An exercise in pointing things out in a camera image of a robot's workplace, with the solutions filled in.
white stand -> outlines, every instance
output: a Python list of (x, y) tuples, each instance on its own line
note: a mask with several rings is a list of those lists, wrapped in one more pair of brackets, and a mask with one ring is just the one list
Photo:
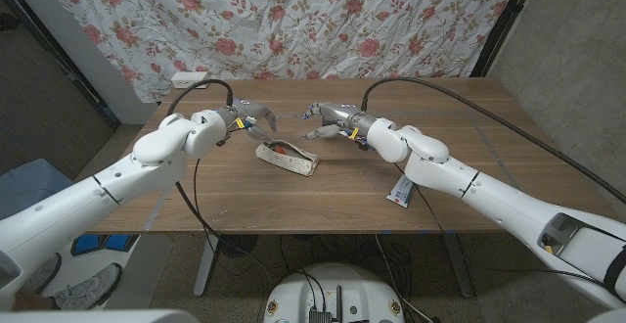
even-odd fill
[(219, 240), (213, 236), (209, 235), (208, 241), (204, 243), (204, 251), (202, 252), (202, 259), (200, 261), (200, 268), (198, 268), (198, 276), (196, 277), (196, 285), (194, 285), (194, 295), (200, 297), (204, 294), (206, 290), (206, 283), (211, 275), (211, 269), (213, 268), (213, 260), (217, 258), (211, 250), (211, 245), (217, 251), (217, 243)]

blue object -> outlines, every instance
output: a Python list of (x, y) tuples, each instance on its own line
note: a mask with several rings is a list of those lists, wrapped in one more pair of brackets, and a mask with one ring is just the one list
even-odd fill
[(28, 162), (0, 175), (0, 220), (29, 208), (72, 185), (43, 159)]
[(105, 249), (124, 251), (129, 237), (130, 235), (110, 235), (105, 243)]
[(86, 254), (100, 249), (100, 236), (82, 235), (74, 241), (72, 255)]

power strip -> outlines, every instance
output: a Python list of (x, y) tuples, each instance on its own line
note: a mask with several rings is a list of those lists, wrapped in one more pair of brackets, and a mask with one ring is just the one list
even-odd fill
[[(187, 88), (190, 85), (208, 78), (208, 72), (176, 72), (172, 76), (172, 84), (174, 88)], [(207, 84), (203, 84), (198, 88), (206, 88)]]

table leg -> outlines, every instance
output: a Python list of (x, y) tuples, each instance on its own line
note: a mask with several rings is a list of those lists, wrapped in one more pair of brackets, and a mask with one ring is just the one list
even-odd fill
[(202, 252), (202, 259), (200, 261), (200, 268), (198, 268), (198, 276), (196, 277), (196, 285), (194, 286), (194, 295), (200, 297), (206, 290), (206, 283), (211, 275), (211, 269), (213, 268), (213, 262), (217, 259), (217, 255), (213, 255), (211, 246), (208, 243), (210, 240), (213, 248), (217, 250), (217, 239), (213, 235), (208, 236), (208, 240), (204, 243), (204, 251)]
[(466, 266), (466, 261), (463, 256), (463, 251), (461, 250), (461, 244), (459, 244), (457, 234), (443, 234), (443, 244), (446, 247), (448, 257), (450, 257), (454, 274), (457, 277), (457, 283), (459, 284), (459, 292), (461, 293), (461, 296), (466, 299), (474, 298), (475, 293), (471, 285), (470, 272)]

yellow label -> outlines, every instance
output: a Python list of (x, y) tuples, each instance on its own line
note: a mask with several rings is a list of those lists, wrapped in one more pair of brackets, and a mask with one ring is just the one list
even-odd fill
[(356, 133), (359, 132), (359, 128), (355, 128), (354, 131), (352, 132), (352, 134), (350, 135), (350, 137), (348, 137), (349, 139), (354, 139), (354, 137), (356, 137)]

